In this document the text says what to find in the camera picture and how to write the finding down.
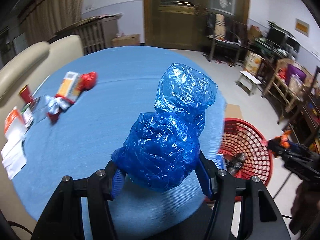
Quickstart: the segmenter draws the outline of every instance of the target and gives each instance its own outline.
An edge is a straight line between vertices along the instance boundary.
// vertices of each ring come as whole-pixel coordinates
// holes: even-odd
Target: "wall sign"
[[[310,25],[303,22],[302,20],[296,19],[296,31],[309,36]]]

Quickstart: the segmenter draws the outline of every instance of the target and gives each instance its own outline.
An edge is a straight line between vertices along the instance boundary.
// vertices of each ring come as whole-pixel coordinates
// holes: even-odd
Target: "beige leather chair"
[[[7,140],[4,137],[4,120],[8,113],[24,103],[19,91],[29,85],[34,91],[42,81],[67,63],[82,57],[83,46],[78,35],[71,35],[49,44],[36,43],[14,57],[0,70],[0,148]],[[25,211],[16,195],[7,172],[0,165],[0,209],[7,220],[17,222],[33,231],[34,221]],[[21,239],[30,239],[30,235],[20,228],[14,228]]]

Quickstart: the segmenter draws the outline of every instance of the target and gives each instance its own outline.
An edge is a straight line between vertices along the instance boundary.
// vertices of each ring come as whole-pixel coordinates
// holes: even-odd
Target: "double door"
[[[246,0],[144,0],[147,45],[200,50],[206,43],[207,14],[247,21]]]

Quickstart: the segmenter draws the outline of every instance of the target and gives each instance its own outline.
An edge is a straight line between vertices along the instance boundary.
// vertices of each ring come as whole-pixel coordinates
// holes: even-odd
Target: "person's hand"
[[[305,182],[302,182],[297,187],[296,197],[291,208],[292,216],[295,216],[301,205],[304,205],[305,203],[320,210],[320,192],[308,191],[307,188]]]

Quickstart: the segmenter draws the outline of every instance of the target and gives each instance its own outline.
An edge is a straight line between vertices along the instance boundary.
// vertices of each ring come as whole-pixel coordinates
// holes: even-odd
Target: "purple pillow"
[[[289,86],[290,78],[292,75],[298,75],[301,79],[302,83],[304,83],[304,80],[306,79],[307,75],[304,73],[301,69],[298,69],[294,65],[288,64],[287,68],[287,75],[285,77],[285,84]]]

